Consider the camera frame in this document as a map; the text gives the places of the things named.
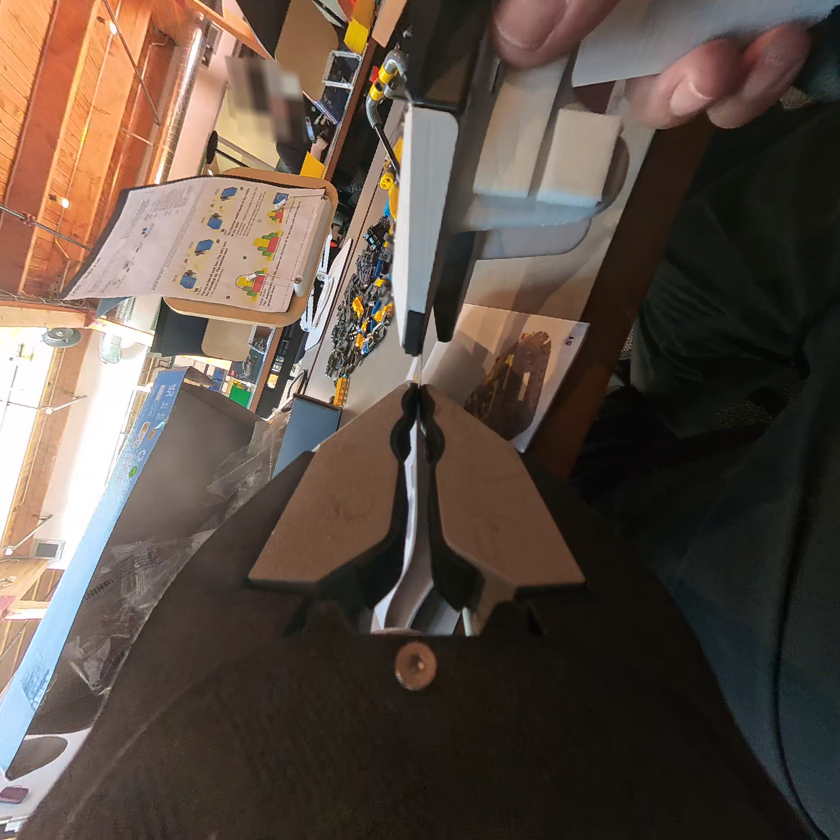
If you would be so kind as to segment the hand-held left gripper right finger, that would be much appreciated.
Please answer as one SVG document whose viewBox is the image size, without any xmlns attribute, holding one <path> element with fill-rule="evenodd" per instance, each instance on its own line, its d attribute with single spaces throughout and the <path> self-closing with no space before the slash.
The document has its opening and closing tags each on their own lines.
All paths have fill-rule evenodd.
<svg viewBox="0 0 840 840">
<path fill-rule="evenodd" d="M 434 387 L 423 389 L 435 587 L 456 611 L 585 584 L 519 452 Z"/>
</svg>

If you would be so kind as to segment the metal duct pipe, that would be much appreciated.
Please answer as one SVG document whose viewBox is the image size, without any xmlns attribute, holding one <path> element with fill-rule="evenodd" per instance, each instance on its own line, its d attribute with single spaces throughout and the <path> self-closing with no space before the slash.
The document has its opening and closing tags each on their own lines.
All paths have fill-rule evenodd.
<svg viewBox="0 0 840 840">
<path fill-rule="evenodd" d="M 183 47 L 176 47 L 164 83 L 164 109 L 152 133 L 145 181 L 158 185 L 199 174 L 203 168 L 203 105 L 193 103 L 207 47 L 208 20 L 199 16 Z"/>
</svg>

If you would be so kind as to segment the toy brick instruction booklet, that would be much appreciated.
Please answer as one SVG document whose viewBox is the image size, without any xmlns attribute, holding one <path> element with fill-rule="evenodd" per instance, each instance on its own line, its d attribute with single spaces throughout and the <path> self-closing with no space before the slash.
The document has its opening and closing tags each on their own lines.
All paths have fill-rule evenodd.
<svg viewBox="0 0 840 840">
<path fill-rule="evenodd" d="M 435 341 L 407 380 L 436 387 L 523 453 L 578 354 L 589 326 L 466 304 L 453 339 Z M 415 422 L 405 462 L 408 513 L 402 576 L 376 606 L 375 632 L 450 635 L 459 614 L 436 592 L 427 537 L 425 434 Z"/>
</svg>

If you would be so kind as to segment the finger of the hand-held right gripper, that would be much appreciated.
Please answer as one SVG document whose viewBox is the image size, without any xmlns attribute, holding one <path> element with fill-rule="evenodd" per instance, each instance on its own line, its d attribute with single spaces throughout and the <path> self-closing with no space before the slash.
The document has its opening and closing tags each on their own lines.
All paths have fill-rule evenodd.
<svg viewBox="0 0 840 840">
<path fill-rule="evenodd" d="M 394 303 L 401 346 L 423 351 L 429 294 L 455 158 L 455 116 L 409 104 L 395 223 Z"/>
<path fill-rule="evenodd" d="M 451 341 L 473 275 L 481 246 L 481 234 L 460 232 L 444 237 L 435 262 L 434 320 L 437 339 Z"/>
</svg>

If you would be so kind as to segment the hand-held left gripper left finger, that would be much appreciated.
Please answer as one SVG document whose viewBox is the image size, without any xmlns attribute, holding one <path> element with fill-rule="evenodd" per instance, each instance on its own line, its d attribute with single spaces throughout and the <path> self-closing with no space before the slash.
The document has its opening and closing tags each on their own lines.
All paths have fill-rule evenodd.
<svg viewBox="0 0 840 840">
<path fill-rule="evenodd" d="M 399 385 L 320 444 L 248 575 L 252 582 L 399 581 L 408 518 L 404 465 L 417 401 L 417 385 Z"/>
</svg>

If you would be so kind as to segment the person's right hand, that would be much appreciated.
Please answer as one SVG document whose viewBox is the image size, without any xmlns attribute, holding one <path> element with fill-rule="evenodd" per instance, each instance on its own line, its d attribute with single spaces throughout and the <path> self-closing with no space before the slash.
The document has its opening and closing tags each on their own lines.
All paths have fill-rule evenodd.
<svg viewBox="0 0 840 840">
<path fill-rule="evenodd" d="M 569 54 L 618 5 L 617 1 L 501 1 L 490 28 L 499 57 L 530 69 Z M 633 118 L 668 130 L 705 115 L 731 130 L 766 112 L 793 86 L 812 38 L 800 23 L 784 24 L 742 44 L 718 38 L 680 57 L 656 76 L 626 85 Z"/>
</svg>

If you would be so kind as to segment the blue cardboard box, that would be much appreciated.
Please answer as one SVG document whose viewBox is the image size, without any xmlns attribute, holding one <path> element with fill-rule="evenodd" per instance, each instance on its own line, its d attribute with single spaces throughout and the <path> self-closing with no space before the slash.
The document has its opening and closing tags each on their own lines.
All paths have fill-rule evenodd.
<svg viewBox="0 0 840 840">
<path fill-rule="evenodd" d="M 266 423 L 227 397 L 191 384 L 186 370 L 158 374 L 140 416 L 129 432 L 118 463 L 47 607 L 23 663 L 2 700 L 2 770 L 9 779 L 26 775 L 25 740 L 68 739 L 71 733 L 103 727 L 120 738 L 130 723 L 163 708 L 186 687 L 235 656 L 237 646 L 259 630 L 245 607 L 259 595 L 246 595 L 245 578 L 294 487 L 318 448 L 305 447 L 288 460 L 281 453 L 268 484 L 234 512 L 184 564 L 134 640 L 113 686 L 103 700 L 81 696 L 68 684 L 52 696 L 56 668 L 83 596 L 113 532 L 137 536 L 130 517 L 152 479 L 171 479 L 183 467 L 206 476 L 214 459 L 223 459 L 250 441 Z"/>
</svg>

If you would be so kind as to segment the crumpled clear plastic bags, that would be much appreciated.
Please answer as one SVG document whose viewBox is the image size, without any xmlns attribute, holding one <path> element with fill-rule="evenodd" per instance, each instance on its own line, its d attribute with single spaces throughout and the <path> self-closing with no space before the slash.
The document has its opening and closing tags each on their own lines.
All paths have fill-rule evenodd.
<svg viewBox="0 0 840 840">
<path fill-rule="evenodd" d="M 109 694 L 130 648 L 166 588 L 195 551 L 261 490 L 276 466 L 286 421 L 260 423 L 247 445 L 215 458 L 206 476 L 183 467 L 153 478 L 129 519 L 136 536 L 112 533 L 80 607 L 49 693 L 79 689 L 84 698 Z"/>
</svg>

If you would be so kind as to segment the clipboard with instruction sheet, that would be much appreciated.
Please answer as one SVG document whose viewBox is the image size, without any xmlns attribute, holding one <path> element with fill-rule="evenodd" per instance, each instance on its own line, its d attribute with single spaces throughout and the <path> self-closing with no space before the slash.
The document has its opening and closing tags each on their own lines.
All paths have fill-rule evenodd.
<svg viewBox="0 0 840 840">
<path fill-rule="evenodd" d="M 337 208 L 327 181 L 244 168 L 126 189 L 61 299 L 161 297 L 283 328 L 307 308 Z"/>
</svg>

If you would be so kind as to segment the pile of loose toy bricks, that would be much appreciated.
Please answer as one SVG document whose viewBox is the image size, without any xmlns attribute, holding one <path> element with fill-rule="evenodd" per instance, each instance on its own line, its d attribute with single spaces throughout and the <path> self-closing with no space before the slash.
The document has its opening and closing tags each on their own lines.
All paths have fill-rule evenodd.
<svg viewBox="0 0 840 840">
<path fill-rule="evenodd" d="M 364 234 L 364 248 L 355 260 L 331 331 L 326 376 L 334 385 L 348 379 L 373 353 L 393 321 L 394 227 L 394 219 L 386 214 Z"/>
</svg>

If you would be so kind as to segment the yellow toy brick vehicle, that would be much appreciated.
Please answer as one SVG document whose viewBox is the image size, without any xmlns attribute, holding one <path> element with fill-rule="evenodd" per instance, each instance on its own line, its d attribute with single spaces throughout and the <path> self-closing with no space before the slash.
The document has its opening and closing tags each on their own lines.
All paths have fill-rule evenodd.
<svg viewBox="0 0 840 840">
<path fill-rule="evenodd" d="M 379 185 L 388 194 L 394 214 L 402 176 L 408 64 L 408 53 L 401 44 L 396 44 L 373 69 L 364 105 L 368 123 L 385 153 Z"/>
</svg>

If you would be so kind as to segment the person's black clothing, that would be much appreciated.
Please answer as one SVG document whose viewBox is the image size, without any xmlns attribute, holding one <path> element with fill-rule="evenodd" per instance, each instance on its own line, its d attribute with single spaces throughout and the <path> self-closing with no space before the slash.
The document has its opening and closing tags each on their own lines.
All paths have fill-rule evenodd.
<svg viewBox="0 0 840 840">
<path fill-rule="evenodd" d="M 716 132 L 571 478 L 812 838 L 838 838 L 838 305 L 838 102 Z"/>
</svg>

